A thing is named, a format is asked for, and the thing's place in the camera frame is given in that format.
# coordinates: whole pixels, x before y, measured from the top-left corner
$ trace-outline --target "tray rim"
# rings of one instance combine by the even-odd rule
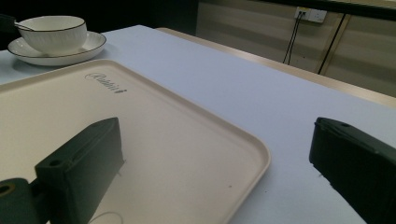
[[[243,132],[244,134],[249,135],[255,141],[257,141],[258,143],[260,143],[262,145],[262,149],[264,149],[262,154],[265,154],[265,156],[266,156],[266,161],[264,162],[264,166],[260,169],[260,172],[257,175],[255,175],[255,178],[252,179],[250,185],[247,186],[247,190],[245,190],[245,192],[243,194],[240,194],[239,200],[237,201],[237,203],[235,203],[233,205],[233,209],[230,211],[230,213],[228,215],[226,215],[226,218],[223,223],[228,223],[233,218],[234,214],[240,208],[240,206],[243,204],[243,202],[246,200],[246,198],[251,193],[251,191],[253,191],[253,189],[257,186],[258,182],[262,179],[264,174],[267,172],[267,170],[270,167],[270,164],[272,162],[272,155],[271,155],[271,151],[269,150],[268,146],[265,144],[265,142],[263,140],[261,140],[255,134],[248,132],[247,130],[236,125],[235,123],[228,121],[224,117],[219,116],[218,114],[214,113],[212,110],[206,108],[205,106],[202,106],[201,104],[193,101],[192,99],[186,97],[185,95],[180,95],[179,93],[172,91],[170,88],[164,86],[163,84],[160,84],[157,81],[155,81],[149,77],[141,75],[140,73],[134,71],[133,69],[130,69],[118,62],[115,62],[115,61],[112,61],[109,59],[98,59],[98,60],[87,61],[84,63],[73,64],[73,65],[69,65],[66,67],[54,69],[52,71],[48,71],[45,73],[37,74],[37,75],[31,76],[31,77],[25,77],[25,78],[22,78],[22,79],[19,79],[16,81],[0,84],[0,94],[2,94],[2,92],[5,92],[5,91],[12,91],[14,89],[21,88],[24,85],[36,84],[36,83],[40,82],[41,80],[49,80],[49,79],[64,76],[66,73],[78,72],[80,67],[95,67],[95,66],[110,66],[110,67],[119,69],[122,72],[126,72],[126,73],[132,72],[132,73],[136,74],[137,76],[139,76],[139,78],[142,78],[145,81],[148,81],[148,82],[162,88],[164,91],[171,93],[172,95],[187,102],[188,104],[191,104],[195,107],[201,108],[210,116],[214,116],[217,119],[219,119],[221,122],[225,122],[226,124],[233,126],[235,129],[239,130],[240,132]]]

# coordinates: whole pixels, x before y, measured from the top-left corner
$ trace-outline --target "white tray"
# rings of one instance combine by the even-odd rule
[[[95,216],[128,224],[227,223],[271,160],[256,137],[108,60],[1,85],[0,106],[0,180],[32,181],[53,150],[118,117],[126,163]]]

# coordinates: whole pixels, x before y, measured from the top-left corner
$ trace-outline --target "black cable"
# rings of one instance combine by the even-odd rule
[[[299,19],[299,20],[297,20],[296,31],[295,31],[295,34],[294,34],[293,41],[291,42],[291,47],[290,47],[290,52],[289,52],[289,61],[288,61],[288,64],[290,64],[291,51],[293,50],[293,46],[294,46],[294,40],[296,39],[296,36],[297,36],[298,26],[300,25],[301,17],[300,17],[300,19]]]
[[[296,22],[294,23],[294,27],[293,27],[293,33],[291,34],[291,38],[290,38],[290,41],[289,41],[288,49],[286,50],[285,58],[283,59],[283,63],[285,63],[286,58],[288,57],[288,53],[289,53],[289,49],[290,49],[290,46],[291,46],[291,42],[292,42],[292,39],[294,38],[294,35],[296,33],[296,28],[298,26],[298,23],[300,22],[301,17],[304,14],[305,13],[299,12],[299,15],[297,16]]]
[[[329,46],[329,48],[327,49],[327,52],[326,52],[326,55],[324,56],[324,59],[323,59],[323,61],[322,61],[322,64],[320,65],[320,68],[319,68],[319,70],[318,70],[318,74],[320,74],[320,72],[321,72],[321,70],[322,70],[322,68],[323,68],[323,66],[324,66],[324,64],[325,64],[325,62],[326,62],[326,60],[327,60],[327,57],[329,56],[330,50],[332,49],[332,44],[334,43],[334,40],[335,40],[335,38],[337,37],[338,32],[340,31],[341,25],[343,24],[343,21],[344,21],[344,18],[345,18],[345,17],[346,17],[346,14],[343,15],[343,18],[341,19],[340,23],[338,24],[337,30],[335,31],[335,34],[334,34],[334,36],[332,37],[332,42],[330,43],[330,46]]]

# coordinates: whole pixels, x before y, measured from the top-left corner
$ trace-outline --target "power outlet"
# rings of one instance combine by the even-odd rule
[[[309,7],[297,7],[294,18],[299,18],[299,15],[301,15],[300,13],[304,13],[304,15],[301,17],[302,21],[314,21],[322,23],[326,17],[327,11],[317,10]]]
[[[323,22],[324,18],[326,17],[326,13],[327,11],[311,9],[308,20],[314,22]]]
[[[309,19],[310,12],[311,12],[311,8],[297,7],[296,13],[294,14],[294,18],[295,19],[299,18],[300,13],[303,13],[304,15],[301,16],[301,20],[307,21]]]

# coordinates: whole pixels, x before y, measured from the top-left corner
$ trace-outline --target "wall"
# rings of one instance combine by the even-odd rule
[[[295,10],[258,1],[201,0],[196,35],[283,62]],[[328,12],[323,23],[301,21],[290,65],[317,73],[342,16]],[[321,74],[396,96],[396,22],[350,16],[342,24]]]

